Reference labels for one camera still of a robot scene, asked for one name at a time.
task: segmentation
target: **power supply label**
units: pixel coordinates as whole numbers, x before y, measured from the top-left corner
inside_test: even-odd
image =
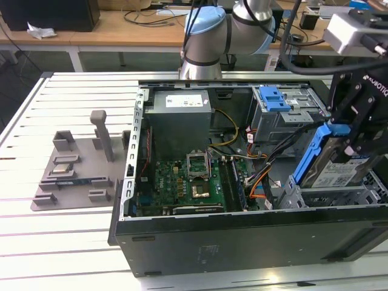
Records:
[[[201,95],[168,95],[166,107],[202,107]]]
[[[345,164],[329,161],[312,185],[312,188],[344,187],[357,174],[356,168],[368,159],[355,158]]]

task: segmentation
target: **black box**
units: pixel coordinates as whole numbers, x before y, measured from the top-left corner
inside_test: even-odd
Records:
[[[10,30],[27,30],[27,22],[40,28],[90,32],[99,19],[97,0],[0,0]]]
[[[301,29],[314,30],[319,15],[303,14],[299,26]]]

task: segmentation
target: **sticker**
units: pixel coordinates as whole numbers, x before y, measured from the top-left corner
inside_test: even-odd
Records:
[[[367,160],[352,158],[345,164],[335,164],[329,161],[315,180],[312,188],[345,187],[357,174],[356,168]]]
[[[202,107],[201,95],[168,95],[166,107]]]
[[[247,139],[248,139],[248,142],[249,142],[250,144],[253,144],[253,134],[248,133],[248,134],[247,134]]]
[[[271,186],[271,188],[281,188],[280,181],[274,181],[274,184]]]
[[[57,182],[57,185],[74,185],[74,182]]]
[[[264,206],[267,210],[272,210],[272,203],[269,202],[268,199],[266,199],[266,201],[264,202]]]
[[[286,99],[286,103],[288,105],[299,105],[298,101],[294,99]]]
[[[200,246],[198,249],[197,263],[201,265],[212,264],[219,260],[219,245]]]

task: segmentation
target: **blue drive bracket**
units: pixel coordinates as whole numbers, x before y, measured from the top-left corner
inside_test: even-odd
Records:
[[[274,111],[290,111],[291,106],[289,106],[284,98],[282,93],[279,92],[278,88],[271,86],[262,86],[258,87],[261,99],[266,103],[267,110],[269,112]]]
[[[293,173],[293,178],[297,184],[300,183],[303,174],[307,172],[309,166],[311,165],[313,159],[322,151],[324,146],[323,141],[328,136],[347,136],[350,133],[350,127],[347,124],[328,124],[324,123],[322,126],[318,127],[315,136],[311,140],[309,148],[303,155],[302,160],[299,162],[298,166]]]

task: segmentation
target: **yellow cable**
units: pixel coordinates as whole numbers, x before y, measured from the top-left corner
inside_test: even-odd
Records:
[[[209,146],[212,146],[212,147],[226,146],[228,144],[231,144],[232,142],[234,142],[237,139],[238,127],[237,127],[237,124],[233,121],[233,119],[228,114],[226,114],[224,111],[222,111],[221,109],[216,109],[215,111],[221,112],[227,119],[229,119],[233,123],[236,132],[235,132],[235,135],[233,136],[233,138],[230,141],[220,142],[220,143],[217,143],[217,144],[209,144]]]

